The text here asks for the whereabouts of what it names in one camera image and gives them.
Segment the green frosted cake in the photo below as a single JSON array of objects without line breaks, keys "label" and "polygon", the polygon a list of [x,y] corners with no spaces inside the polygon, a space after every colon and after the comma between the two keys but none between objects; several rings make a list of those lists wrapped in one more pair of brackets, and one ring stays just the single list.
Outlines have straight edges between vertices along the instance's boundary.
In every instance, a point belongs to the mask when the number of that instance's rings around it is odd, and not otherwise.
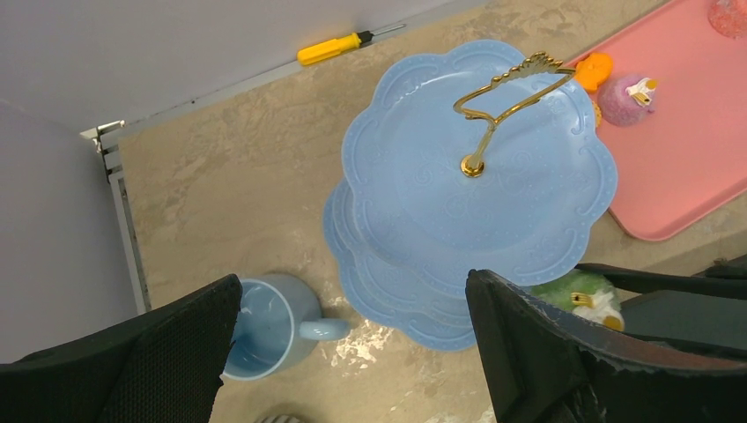
[{"label": "green frosted cake", "polygon": [[529,292],[557,308],[609,329],[625,329],[617,289],[599,274],[572,270],[561,278],[530,287]]}]

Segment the blue three-tier cake stand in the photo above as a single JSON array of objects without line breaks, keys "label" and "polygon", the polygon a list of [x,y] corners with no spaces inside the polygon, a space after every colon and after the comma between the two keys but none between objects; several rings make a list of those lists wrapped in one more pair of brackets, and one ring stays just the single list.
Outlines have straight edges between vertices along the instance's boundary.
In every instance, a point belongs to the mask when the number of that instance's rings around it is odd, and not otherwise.
[{"label": "blue three-tier cake stand", "polygon": [[521,287],[566,275],[618,187],[573,71],[495,40],[392,64],[341,159],[322,222],[346,300],[447,352],[475,344],[471,270]]}]

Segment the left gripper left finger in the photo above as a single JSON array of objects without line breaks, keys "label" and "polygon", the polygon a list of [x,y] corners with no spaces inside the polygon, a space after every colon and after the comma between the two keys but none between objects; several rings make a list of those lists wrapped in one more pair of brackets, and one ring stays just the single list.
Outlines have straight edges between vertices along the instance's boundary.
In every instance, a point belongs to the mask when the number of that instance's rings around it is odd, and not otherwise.
[{"label": "left gripper left finger", "polygon": [[92,335],[1,366],[3,422],[207,422],[240,309],[229,274]]}]

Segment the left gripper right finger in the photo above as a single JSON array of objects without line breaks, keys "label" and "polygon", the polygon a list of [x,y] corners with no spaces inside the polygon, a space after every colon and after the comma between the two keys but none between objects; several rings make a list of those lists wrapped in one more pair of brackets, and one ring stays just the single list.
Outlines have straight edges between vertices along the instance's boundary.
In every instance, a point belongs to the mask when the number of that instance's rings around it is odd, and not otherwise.
[{"label": "left gripper right finger", "polygon": [[489,270],[466,280],[500,422],[743,422],[746,351],[611,330]]}]

